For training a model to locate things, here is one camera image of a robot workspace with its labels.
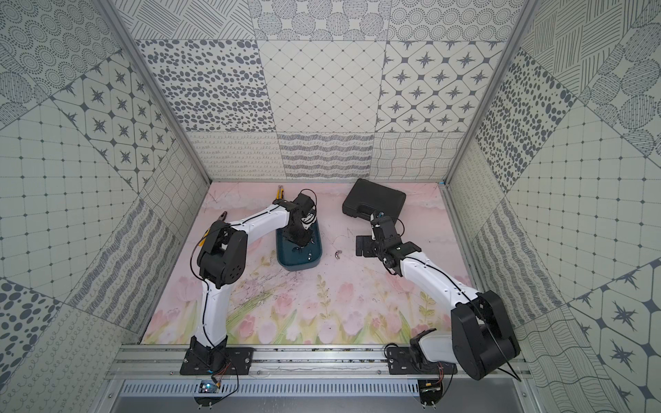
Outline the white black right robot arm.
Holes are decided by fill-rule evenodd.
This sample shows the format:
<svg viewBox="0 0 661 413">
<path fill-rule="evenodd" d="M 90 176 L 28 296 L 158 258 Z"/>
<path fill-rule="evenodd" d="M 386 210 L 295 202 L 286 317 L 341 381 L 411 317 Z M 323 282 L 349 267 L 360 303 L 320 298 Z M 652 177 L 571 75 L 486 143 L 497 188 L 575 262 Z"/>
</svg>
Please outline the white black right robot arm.
<svg viewBox="0 0 661 413">
<path fill-rule="evenodd" d="M 402 241 L 391 217 L 378 212 L 369 222 L 371 234 L 356 239 L 356 254 L 379 259 L 390 275 L 450 306 L 448 336 L 428 329 L 410 340 L 413 365 L 456 364 L 474 380 L 509 368 L 521 349 L 502 298 L 468 287 L 437 267 L 418 245 Z"/>
</svg>

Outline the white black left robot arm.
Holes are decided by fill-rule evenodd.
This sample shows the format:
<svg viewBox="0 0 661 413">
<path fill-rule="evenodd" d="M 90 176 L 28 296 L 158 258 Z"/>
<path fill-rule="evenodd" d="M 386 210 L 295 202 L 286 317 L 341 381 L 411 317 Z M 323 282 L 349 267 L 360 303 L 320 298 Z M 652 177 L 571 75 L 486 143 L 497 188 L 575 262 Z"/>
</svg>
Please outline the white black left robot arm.
<svg viewBox="0 0 661 413">
<path fill-rule="evenodd" d="M 201 317 L 194 334 L 203 349 L 220 350 L 227 345 L 227 312 L 232 285 L 244 273 L 248 247 L 279 232 L 298 250 L 313 243 L 317 222 L 317 199 L 299 192 L 292 201 L 277 199 L 265 210 L 242 220 L 216 220 L 201 238 L 196 259 L 202 282 Z"/>
</svg>

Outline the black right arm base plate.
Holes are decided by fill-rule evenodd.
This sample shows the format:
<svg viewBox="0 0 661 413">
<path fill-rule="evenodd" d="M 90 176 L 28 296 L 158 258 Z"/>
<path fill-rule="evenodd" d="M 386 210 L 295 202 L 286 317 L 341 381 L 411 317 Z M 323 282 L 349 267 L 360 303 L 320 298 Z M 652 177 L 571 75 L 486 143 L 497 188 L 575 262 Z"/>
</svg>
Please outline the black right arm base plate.
<svg viewBox="0 0 661 413">
<path fill-rule="evenodd" d="M 409 346 L 399 346 L 395 343 L 387 344 L 383 353 L 387 359 L 390 375 L 438 375 L 457 374 L 458 368 L 454 363 L 444 361 L 427 361 L 422 353 Z"/>
</svg>

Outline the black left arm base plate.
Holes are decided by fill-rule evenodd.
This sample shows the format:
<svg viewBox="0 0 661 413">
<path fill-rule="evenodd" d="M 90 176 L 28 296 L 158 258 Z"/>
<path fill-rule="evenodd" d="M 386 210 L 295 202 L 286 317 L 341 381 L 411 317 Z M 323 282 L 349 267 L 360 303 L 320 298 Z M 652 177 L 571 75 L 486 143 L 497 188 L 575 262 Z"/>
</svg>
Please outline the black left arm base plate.
<svg viewBox="0 0 661 413">
<path fill-rule="evenodd" d="M 250 372 L 254 348 L 227 347 L 227 339 L 215 347 L 206 346 L 191 337 L 183 358 L 180 375 L 247 375 Z"/>
</svg>

